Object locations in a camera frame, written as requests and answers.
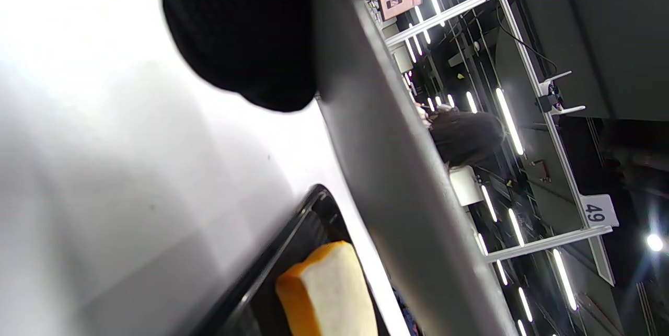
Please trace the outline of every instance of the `black fabric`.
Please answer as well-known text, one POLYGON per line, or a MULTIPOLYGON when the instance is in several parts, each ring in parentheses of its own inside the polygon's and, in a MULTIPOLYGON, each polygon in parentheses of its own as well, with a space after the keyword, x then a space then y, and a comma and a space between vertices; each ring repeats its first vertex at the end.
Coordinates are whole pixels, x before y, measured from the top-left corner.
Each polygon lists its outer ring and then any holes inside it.
POLYGON ((192 69, 260 107, 291 112, 316 93, 310 0, 163 0, 192 69))

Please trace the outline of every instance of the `white bread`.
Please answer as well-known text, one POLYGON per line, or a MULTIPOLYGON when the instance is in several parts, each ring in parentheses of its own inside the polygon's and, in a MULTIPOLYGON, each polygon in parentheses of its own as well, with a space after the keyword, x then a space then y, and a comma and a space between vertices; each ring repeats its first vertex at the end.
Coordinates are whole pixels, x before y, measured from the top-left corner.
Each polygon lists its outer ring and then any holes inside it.
POLYGON ((293 336, 376 336, 374 308, 353 246, 316 249, 276 282, 293 336))

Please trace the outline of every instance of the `metal rail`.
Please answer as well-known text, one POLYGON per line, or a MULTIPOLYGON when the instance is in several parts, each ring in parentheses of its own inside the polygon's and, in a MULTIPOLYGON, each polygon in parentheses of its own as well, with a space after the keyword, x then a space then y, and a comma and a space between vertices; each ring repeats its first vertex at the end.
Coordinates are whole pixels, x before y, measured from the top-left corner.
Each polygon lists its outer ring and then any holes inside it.
MULTIPOLYGON (((521 55, 521 60, 523 61, 523 66, 525 67, 527 77, 530 79, 530 84, 532 85, 532 89, 537 98, 541 97, 542 93, 539 85, 540 81, 538 80, 537 72, 535 72, 535 68, 532 64, 532 60, 530 59, 530 54, 527 48, 519 42, 519 40, 523 41, 523 34, 521 34, 521 30, 518 27, 518 22, 516 22, 513 10, 511 10, 511 5, 509 4, 509 0, 499 0, 499 1, 502 5, 502 10, 504 11, 504 14, 506 15, 506 20, 509 23, 509 28, 511 29, 511 33, 514 34, 514 36, 517 38, 514 39, 514 43, 516 45, 516 48, 518 49, 518 53, 521 55)), ((583 207, 583 201, 581 201, 582 195, 579 192, 578 187, 576 186, 576 178, 574 177, 573 171, 571 170, 571 164, 569 163, 569 158, 567 157, 567 153, 566 151, 564 151, 564 145, 562 144, 562 139, 560 138, 560 135, 557 132, 557 128, 555 126, 554 121, 552 120, 552 116, 550 116, 549 113, 542 113, 542 115, 543 119, 546 121, 546 127, 548 128, 550 139, 552 140, 552 143, 555 146, 555 151, 557 152, 557 157, 560 160, 562 171, 564 172, 564 176, 566 176, 567 184, 569 185, 569 191, 571 191, 571 195, 574 197, 576 203, 576 209, 578 209, 579 211, 579 216, 581 217, 581 221, 583 222, 583 227, 588 227, 589 223, 586 218, 585 208, 583 207)), ((595 258, 595 265, 597 266, 597 271, 599 272, 600 276, 603 279, 609 281, 609 284, 613 285, 614 276, 611 271, 611 265, 609 264, 609 259, 604 249, 604 243, 602 242, 602 238, 600 236, 595 236, 593 238, 590 238, 588 242, 590 243, 590 249, 592 250, 593 257, 595 258)))

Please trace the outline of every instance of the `ceiling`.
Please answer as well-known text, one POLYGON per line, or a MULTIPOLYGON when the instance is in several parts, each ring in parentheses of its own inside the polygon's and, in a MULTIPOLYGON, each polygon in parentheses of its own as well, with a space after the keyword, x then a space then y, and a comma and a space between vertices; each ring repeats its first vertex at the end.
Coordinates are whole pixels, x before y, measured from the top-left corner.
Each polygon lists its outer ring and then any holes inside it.
MULTIPOLYGON (((462 1, 438 0, 438 4, 445 10, 462 1)), ((655 52, 669 42, 664 42, 667 38, 660 34, 660 24, 650 33, 639 26, 645 19, 641 13, 666 21, 669 9, 651 8, 664 5, 664 0, 641 0, 642 5, 628 1, 511 0, 526 44, 557 67, 533 55, 538 77, 549 77, 556 70, 573 71, 559 82, 562 95, 569 107, 587 108, 555 122, 579 191, 611 196, 621 222, 604 237, 615 286, 598 273, 587 241, 561 250, 578 310, 572 310, 566 300, 552 252, 502 263, 509 281, 502 287, 504 294, 514 318, 524 322, 526 334, 669 334, 669 291, 664 284, 669 258, 648 253, 643 242, 649 229, 666 233, 662 226, 669 224, 669 184, 665 184, 669 183, 669 140, 658 137, 669 127, 669 110, 659 107, 664 98, 657 96, 657 83, 664 77, 655 52), (621 14, 626 17, 618 19, 621 14), (618 32, 616 39, 610 29, 618 32), (652 50, 640 50, 641 41, 652 39, 650 34, 659 43, 652 50), (627 39, 632 36, 638 40, 627 39), (641 84, 629 86, 635 78, 641 84), (652 98, 649 107, 643 107, 648 98, 652 98), (518 288, 525 291, 532 322, 518 288)), ((426 19, 435 14, 430 0, 423 0, 420 10, 426 19)), ((425 90, 420 96, 445 100, 452 95, 461 110, 469 110, 466 93, 470 91, 479 110, 500 119, 499 102, 493 95, 497 87, 504 90, 525 154, 517 155, 507 139, 494 157, 475 168, 499 215, 499 221, 493 222, 485 203, 470 206, 490 252, 518 244, 506 212, 509 208, 516 214, 525 241, 583 226, 515 43, 499 29, 503 20, 499 15, 492 1, 452 19, 445 27, 431 28, 430 44, 420 34, 424 56, 413 70, 414 84, 425 90), (443 88, 431 81, 435 73, 443 88)), ((418 24, 413 10, 398 17, 400 30, 409 23, 418 24)))

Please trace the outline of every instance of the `gray metal pole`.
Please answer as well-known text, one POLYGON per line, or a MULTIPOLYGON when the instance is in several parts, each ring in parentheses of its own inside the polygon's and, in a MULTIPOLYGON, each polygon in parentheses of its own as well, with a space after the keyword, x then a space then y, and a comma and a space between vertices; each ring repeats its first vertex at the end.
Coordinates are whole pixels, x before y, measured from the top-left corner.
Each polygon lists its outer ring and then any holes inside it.
POLYGON ((598 226, 592 227, 590 229, 570 231, 569 233, 560 234, 559 236, 526 243, 523 247, 516 246, 489 253, 485 256, 485 260, 488 263, 494 263, 497 260, 521 257, 522 255, 528 255, 528 253, 548 250, 549 248, 556 248, 557 246, 562 246, 563 244, 570 244, 574 243, 575 241, 586 240, 588 238, 610 233, 611 231, 613 231, 611 226, 598 226))
MULTIPOLYGON (((506 15, 506 20, 509 23, 509 28, 511 29, 511 33, 514 34, 514 36, 517 39, 524 41, 523 35, 521 34, 521 30, 518 28, 518 22, 516 22, 516 18, 513 15, 513 10, 511 10, 511 5, 509 4, 509 0, 500 0, 500 3, 502 4, 502 10, 506 15)), ((530 79, 530 84, 532 85, 532 89, 537 97, 541 97, 541 91, 539 88, 540 81, 537 77, 537 73, 535 72, 535 68, 532 65, 529 52, 525 46, 523 46, 520 42, 518 42, 515 39, 514 43, 516 44, 516 48, 518 48, 518 53, 520 53, 521 55, 521 60, 523 61, 523 65, 525 66, 527 77, 530 79)), ((560 135, 557 132, 557 128, 555 127, 555 123, 552 121, 552 117, 548 113, 542 113, 542 114, 544 120, 546 121, 546 126, 548 127, 548 132, 550 134, 552 143, 555 146, 557 157, 560 160, 562 170, 564 171, 564 176, 566 176, 567 178, 567 183, 569 184, 569 191, 571 191, 571 195, 574 197, 574 200, 576 202, 576 208, 578 208, 579 216, 581 217, 583 226, 588 227, 588 222, 587 219, 585 218, 585 210, 583 209, 583 203, 581 203, 581 194, 579 193, 578 187, 576 186, 576 178, 574 177, 573 171, 571 170, 571 164, 569 163, 569 159, 567 158, 567 153, 566 151, 564 151, 564 145, 562 144, 562 139, 560 138, 560 135)), ((609 264, 609 259, 606 256, 606 252, 604 250, 604 243, 602 242, 602 239, 599 236, 595 236, 594 238, 589 240, 589 243, 590 243, 590 249, 592 250, 593 256, 595 257, 595 264, 597 265, 597 271, 599 272, 600 276, 602 276, 602 278, 609 281, 610 284, 613 284, 614 277, 611 270, 611 265, 609 264)))

